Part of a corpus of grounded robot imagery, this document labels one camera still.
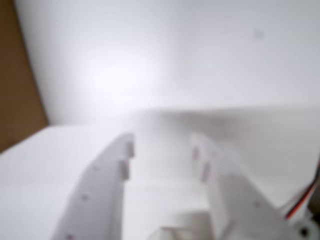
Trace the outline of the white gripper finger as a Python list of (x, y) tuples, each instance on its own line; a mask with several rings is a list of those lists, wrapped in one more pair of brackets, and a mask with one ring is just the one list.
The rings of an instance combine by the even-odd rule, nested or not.
[(113, 139), (83, 170), (52, 234), (53, 240), (120, 240), (125, 183), (135, 156), (135, 137)]
[(301, 238), (218, 142), (201, 133), (190, 141), (193, 176), (206, 190), (215, 240)]

